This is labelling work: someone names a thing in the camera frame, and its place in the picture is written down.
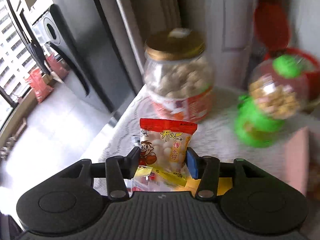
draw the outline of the silver screw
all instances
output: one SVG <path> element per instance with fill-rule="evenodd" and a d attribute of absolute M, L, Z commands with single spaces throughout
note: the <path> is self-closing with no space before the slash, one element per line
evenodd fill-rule
<path fill-rule="evenodd" d="M 125 196 L 125 192 L 123 190 L 114 190 L 110 193 L 110 196 L 114 198 L 122 198 Z"/>
<path fill-rule="evenodd" d="M 214 196 L 214 193 L 211 190 L 204 189 L 198 192 L 198 196 L 202 198 L 211 198 Z"/>

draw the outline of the cartoon boy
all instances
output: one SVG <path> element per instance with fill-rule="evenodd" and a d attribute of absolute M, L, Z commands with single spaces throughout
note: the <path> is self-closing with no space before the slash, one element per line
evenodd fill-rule
<path fill-rule="evenodd" d="M 141 142 L 139 165 L 148 166 L 156 162 L 157 157 L 153 151 L 152 143 L 149 141 Z"/>

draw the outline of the white tablecloth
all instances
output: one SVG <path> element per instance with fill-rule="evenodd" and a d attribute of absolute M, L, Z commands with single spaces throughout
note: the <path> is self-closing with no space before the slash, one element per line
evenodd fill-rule
<path fill-rule="evenodd" d="M 248 147 L 237 140 L 233 131 L 238 96 L 244 92 L 229 88 L 215 88 L 214 91 L 215 103 L 212 111 L 198 124 L 198 130 L 189 144 L 199 156 L 211 155 L 222 162 L 233 162 L 233 159 L 241 157 L 282 179 L 284 142 L 292 133 L 305 126 L 320 133 L 319 120 L 309 115 L 297 114 L 287 120 L 274 145 L 268 148 Z M 130 152 L 133 147 L 131 136 L 140 134 L 140 118 L 157 118 L 150 99 L 146 96 L 145 87 L 114 128 L 114 134 L 99 157 L 99 162 L 104 162 L 106 158 L 114 155 L 126 156 Z M 99 193 L 106 195 L 105 187 L 106 179 L 95 179 L 94 188 Z"/>

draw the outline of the building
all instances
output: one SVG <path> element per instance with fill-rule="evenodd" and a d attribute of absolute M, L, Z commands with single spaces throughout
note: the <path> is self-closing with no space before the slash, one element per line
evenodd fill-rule
<path fill-rule="evenodd" d="M 0 0 L 0 86 L 13 101 L 29 87 L 25 78 L 36 62 L 12 23 L 4 0 Z"/>

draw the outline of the tile floor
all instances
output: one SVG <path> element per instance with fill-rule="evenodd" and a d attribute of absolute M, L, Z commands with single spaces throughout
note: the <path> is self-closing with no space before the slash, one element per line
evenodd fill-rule
<path fill-rule="evenodd" d="M 84 152 L 90 158 L 90 148 L 97 141 L 106 143 L 112 132 L 112 127 L 106 125 L 109 119 L 107 114 L 79 100 L 64 84 L 57 83 L 49 97 L 27 117 L 27 129 L 8 160 L 1 163 L 0 211 L 18 220 L 15 205 L 19 197 L 80 160 Z"/>

